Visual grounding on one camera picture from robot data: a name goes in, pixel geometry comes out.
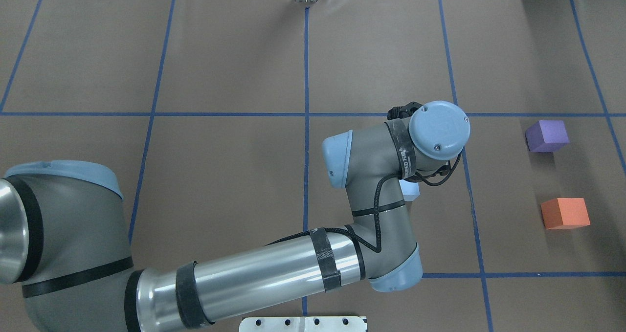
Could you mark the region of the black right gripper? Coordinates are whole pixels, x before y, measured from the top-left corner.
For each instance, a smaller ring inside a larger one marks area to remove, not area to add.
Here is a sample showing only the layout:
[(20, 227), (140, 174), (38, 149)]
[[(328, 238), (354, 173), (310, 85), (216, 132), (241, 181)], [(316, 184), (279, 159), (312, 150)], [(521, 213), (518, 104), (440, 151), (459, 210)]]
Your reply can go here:
[(410, 102), (404, 106), (396, 106), (392, 107), (387, 112), (387, 121), (402, 119), (409, 121), (410, 118), (415, 114), (418, 110), (422, 109), (424, 105), (418, 102)]

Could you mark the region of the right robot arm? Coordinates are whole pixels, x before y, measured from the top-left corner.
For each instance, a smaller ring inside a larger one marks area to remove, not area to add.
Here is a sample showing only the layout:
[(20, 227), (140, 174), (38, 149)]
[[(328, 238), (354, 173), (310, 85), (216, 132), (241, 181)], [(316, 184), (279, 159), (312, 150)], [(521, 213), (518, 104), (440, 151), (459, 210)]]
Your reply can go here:
[(1, 168), (1, 329), (174, 332), (237, 329), (300, 299), (374, 298), (423, 276), (416, 203), (471, 132), (451, 102), (367, 116), (157, 116), (145, 169), (122, 147), (66, 141)]

